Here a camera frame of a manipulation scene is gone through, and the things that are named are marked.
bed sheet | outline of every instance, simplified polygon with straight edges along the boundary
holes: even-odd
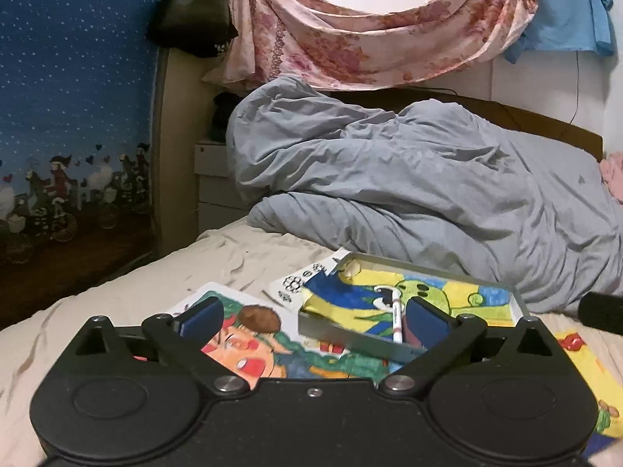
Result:
[[[331,250],[294,235],[266,233],[245,219],[205,232],[197,242],[78,296],[60,300],[0,332],[0,466],[34,467],[44,454],[30,425],[29,403],[39,382],[87,318],[104,314],[135,325],[166,311],[208,281],[260,296],[272,280],[320,260]],[[543,316],[553,331],[577,329],[623,384],[623,337]],[[623,443],[594,458],[598,467],[623,467]]]

pink cloth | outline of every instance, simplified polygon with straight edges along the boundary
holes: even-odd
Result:
[[[319,90],[373,90],[493,59],[537,0],[429,0],[385,15],[325,0],[231,0],[231,10],[239,37],[205,80],[253,85],[294,73]]]
[[[599,164],[610,194],[623,204],[623,152],[613,152]]]

black handbag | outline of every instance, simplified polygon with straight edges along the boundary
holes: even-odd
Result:
[[[214,58],[238,36],[229,0],[160,0],[147,38],[160,47],[177,48],[198,58]]]

gray comforter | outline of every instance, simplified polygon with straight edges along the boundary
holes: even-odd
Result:
[[[248,223],[499,281],[537,313],[621,283],[621,207],[593,157],[435,100],[364,109],[282,76],[227,131]]]

white drawer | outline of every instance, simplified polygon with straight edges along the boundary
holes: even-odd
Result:
[[[200,176],[228,177],[225,145],[196,144],[194,171]]]
[[[199,176],[199,201],[247,209],[247,205],[238,194],[234,181],[225,177]]]
[[[202,234],[206,230],[216,230],[222,228],[229,223],[238,221],[248,214],[248,210],[233,209],[232,207],[223,207],[221,205],[199,203],[199,233]]]

